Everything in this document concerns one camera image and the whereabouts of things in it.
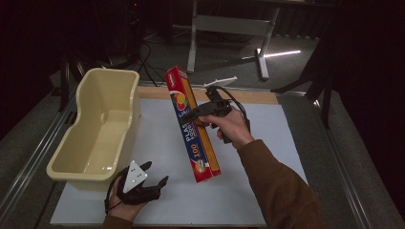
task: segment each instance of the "wooden board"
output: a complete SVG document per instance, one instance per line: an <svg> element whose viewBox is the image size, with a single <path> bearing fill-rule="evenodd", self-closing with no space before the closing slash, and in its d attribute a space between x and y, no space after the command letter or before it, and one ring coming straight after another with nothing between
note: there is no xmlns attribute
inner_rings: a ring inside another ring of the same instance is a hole
<svg viewBox="0 0 405 229"><path fill-rule="evenodd" d="M160 98L170 99L169 91L166 87L147 87L138 86L139 95L141 98ZM246 90L229 90L229 92L241 103L257 103L257 104L278 104L275 94L271 92L253 92ZM207 101L205 89L193 89L196 100ZM229 98L227 94L220 91L223 98Z"/></svg>

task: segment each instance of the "black cable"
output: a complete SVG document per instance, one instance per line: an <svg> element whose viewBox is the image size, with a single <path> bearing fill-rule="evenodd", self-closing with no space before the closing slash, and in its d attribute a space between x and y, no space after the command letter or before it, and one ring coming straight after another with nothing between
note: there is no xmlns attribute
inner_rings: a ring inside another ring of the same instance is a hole
<svg viewBox="0 0 405 229"><path fill-rule="evenodd" d="M242 115L244 116L246 126L247 126L248 130L250 131L250 121L247 118L246 110L245 110L245 107L242 105L242 103L240 103L238 100L236 100L236 98L227 89L225 89L221 86L214 85L214 86L210 86L210 88L221 90L230 97L230 99L236 104L236 106L238 106L239 110L241 111Z"/></svg>
<svg viewBox="0 0 405 229"><path fill-rule="evenodd" d="M146 54L146 57L145 57L145 61L147 61L148 58L149 58L149 56L150 56L151 53L152 53L152 48L151 48L146 42L144 42L144 41L142 41L141 44L142 44L142 45L145 45L145 46L148 48L148 51L149 51L149 52ZM139 67L139 69L138 69L138 73L140 72L140 70L142 69L142 67L145 67L145 66L143 66L143 64L141 64L140 67Z"/></svg>
<svg viewBox="0 0 405 229"><path fill-rule="evenodd" d="M155 87L158 87L158 84L155 82L155 80L152 78L152 76L150 75L148 68L146 68L145 66L145 61L142 59L142 57L139 58L140 62L142 63L141 66L143 66L143 68L146 71L146 74L148 75L148 78L153 82L153 84L155 85Z"/></svg>
<svg viewBox="0 0 405 229"><path fill-rule="evenodd" d="M106 196L106 198L104 199L104 211L105 211L105 214L106 214L106 215L108 215L108 211L110 211L111 209L113 209L113 208L119 206L119 205L122 203L122 201L121 201L120 203L114 205L113 207L110 207L110 194L111 194L111 190L113 190L113 186L114 186L114 184L116 183L117 179L118 179L121 175L123 175L124 173L127 173L128 170L129 170L129 166L126 167L125 169L123 169L122 171L118 172L118 173L116 174L116 176L113 178L113 180L111 181L111 183L110 183L110 185L109 185L109 187L108 187L107 196Z"/></svg>
<svg viewBox="0 0 405 229"><path fill-rule="evenodd" d="M152 71L153 71L161 80L165 81L164 78L163 78L160 74L158 74L158 72L156 72L156 70L155 70L155 69L160 69L160 70L166 71L165 69L163 69L163 68L154 68L154 67L152 67L152 65L150 65L146 60L145 60L145 64L147 64L147 65L149 66L149 68L151 68Z"/></svg>

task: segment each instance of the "wire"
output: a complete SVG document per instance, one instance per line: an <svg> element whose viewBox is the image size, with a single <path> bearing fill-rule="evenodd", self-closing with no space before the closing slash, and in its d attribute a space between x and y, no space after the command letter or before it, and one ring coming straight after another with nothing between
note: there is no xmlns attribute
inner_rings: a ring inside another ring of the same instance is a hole
<svg viewBox="0 0 405 229"><path fill-rule="evenodd" d="M113 180L111 181L110 186L108 187L107 196L106 196L106 198L104 199L104 209L105 209L104 211L105 211L105 214L106 214L106 215L108 215L108 211L110 211L111 209L113 209L113 208L119 206L119 205L122 203L122 201L121 201L121 202L119 202L118 204L114 205L113 207L110 207L110 194L111 194L111 190L113 190L113 186L114 186L114 184L116 183L116 180L117 180L121 175L123 175L125 172L128 172L128 169L129 169L129 166L126 167L126 168L124 168L122 171L118 172L118 173L116 174L116 176L113 178Z"/></svg>
<svg viewBox="0 0 405 229"><path fill-rule="evenodd" d="M190 31L191 31L191 29L186 29L185 31L181 31L181 32L179 32L179 33L177 33L177 34L172 35L172 38L181 36L181 35L183 35L183 34L187 34L187 33L189 33ZM153 39L151 39L151 38L154 37L154 36L158 36L159 39L158 39L158 40L153 40ZM147 35L146 37L143 38L143 40L144 40L144 41L147 41L147 42L152 42L152 43L162 43L162 42L165 42L165 41L166 41L164 38L162 38L161 36L159 36L159 34L156 33L156 32L155 32L155 33L152 33L152 34L150 34L150 35Z"/></svg>
<svg viewBox="0 0 405 229"><path fill-rule="evenodd" d="M152 53L152 48L151 48L150 45L147 44L146 42L142 42L142 44L148 48L148 53L147 53L147 55L146 55L145 58L142 58L141 56L139 57L140 66L139 66L139 68L138 68L138 73L140 73L140 71L141 71L142 68L143 68L143 69L145 70L145 72L146 72L148 78L153 82L153 84L154 84L156 87L159 87L159 86L161 86L162 84L165 83L165 80L164 80L164 77L162 77L162 76L156 71L156 69L160 69L160 70L163 70L163 71L166 71L166 70L163 69L163 68L154 68L152 65L150 65L150 64L147 62L148 58L150 57L150 55L151 55L151 53ZM155 73L155 75L157 75L157 76L162 80L162 81L159 83L159 85L156 83L156 81L153 79L152 75L149 73L148 67Z"/></svg>
<svg viewBox="0 0 405 229"><path fill-rule="evenodd" d="M248 130L250 131L250 121L247 118L246 110L245 110L245 107L242 105L242 103L240 103L238 100L236 100L236 98L227 89L225 89L221 86L213 85L213 86L210 86L210 88L221 90L230 97L230 99L236 104L236 106L238 106L239 110L242 112L242 115L244 116L244 119L245 119L246 126L247 126Z"/></svg>

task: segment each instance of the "metal frame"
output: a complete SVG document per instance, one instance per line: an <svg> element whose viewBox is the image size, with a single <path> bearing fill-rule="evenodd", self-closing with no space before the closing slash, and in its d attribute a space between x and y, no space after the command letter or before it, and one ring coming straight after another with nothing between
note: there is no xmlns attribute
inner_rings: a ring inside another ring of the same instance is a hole
<svg viewBox="0 0 405 229"><path fill-rule="evenodd" d="M305 93L295 93L295 92L287 92L285 95L290 95L290 96L306 96ZM324 121L321 118L320 113L322 113L322 107L319 104L318 100L315 100L314 102L308 100L308 103L312 104L312 111L313 115L316 117L316 125L323 130L323 134L325 136L325 139L328 142L328 145L330 146L330 151L333 157L333 165L336 170L336 174L340 180L340 183L342 184L343 191L346 194L346 198L348 199L348 203L350 207L352 208L352 213L354 215L354 219L356 220L357 226L360 229L372 229L373 226L371 224L371 221L363 207L362 200L360 196L357 194L357 191L352 183L352 180L350 178L350 175L346 169L345 163L343 162L342 157L340 156L339 150L337 148L337 145L335 143L335 140L330 132L330 129L327 128L324 125Z"/></svg>
<svg viewBox="0 0 405 229"><path fill-rule="evenodd" d="M34 176L36 170L44 159L45 155L48 153L54 139L58 135L60 129L64 125L64 121L69 116L69 111L75 104L75 89L70 94L69 102L63 110L63 112L58 113L47 133L39 142L35 151L32 153L31 157L28 159L24 167L20 170L18 175L12 182L11 187L7 193L3 196L0 202L0 228L4 226L7 219L9 218L11 211L14 209L18 200L23 195L27 186L29 185L32 177Z"/></svg>
<svg viewBox="0 0 405 229"><path fill-rule="evenodd" d="M255 51L255 56L259 63L262 79L268 80L268 70L265 59L268 42L270 41L275 21L280 9L276 8L270 21L240 19L220 16L207 16L197 14L197 0L193 1L193 18L191 25L191 45L188 54L187 72L193 73L196 64L196 32L199 31L221 31L229 33L239 33L246 35L264 36L262 48Z"/></svg>

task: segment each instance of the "hand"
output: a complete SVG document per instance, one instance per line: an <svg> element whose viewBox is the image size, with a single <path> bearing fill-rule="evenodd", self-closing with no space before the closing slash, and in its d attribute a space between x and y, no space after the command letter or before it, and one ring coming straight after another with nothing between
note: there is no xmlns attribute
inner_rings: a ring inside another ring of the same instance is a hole
<svg viewBox="0 0 405 229"><path fill-rule="evenodd" d="M225 117L219 117L214 115L200 116L200 120L206 123L214 123L220 127L217 132L219 139L223 139L223 133L230 140L236 150L245 146L247 143L254 140L250 131L246 127L244 116L241 111L232 106L232 110Z"/></svg>
<svg viewBox="0 0 405 229"><path fill-rule="evenodd" d="M120 179L121 177L119 177L114 183L113 194L110 197L110 207L114 207L117 204L118 205L108 211L108 216L117 217L128 221L134 221L140 209L142 209L142 207L144 207L147 202L138 205L130 205L121 202L121 200L117 197L117 187Z"/></svg>

